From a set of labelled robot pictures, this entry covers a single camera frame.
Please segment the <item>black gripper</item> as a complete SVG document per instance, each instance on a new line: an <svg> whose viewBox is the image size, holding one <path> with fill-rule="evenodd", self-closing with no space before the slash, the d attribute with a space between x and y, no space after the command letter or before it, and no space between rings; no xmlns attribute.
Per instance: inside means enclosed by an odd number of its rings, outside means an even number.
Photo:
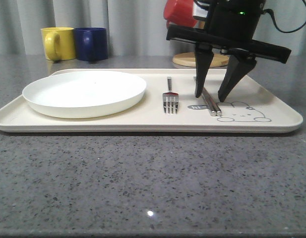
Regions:
<svg viewBox="0 0 306 238"><path fill-rule="evenodd" d="M204 29L170 25L166 36L167 40L196 44L196 98L202 94L214 57L212 46L225 49L231 54L218 91L220 102L224 102L238 82L255 68L255 56L287 62L290 49L253 39L259 18L263 14L264 0L205 0L204 3L208 11ZM235 53L237 49L250 54Z"/></svg>

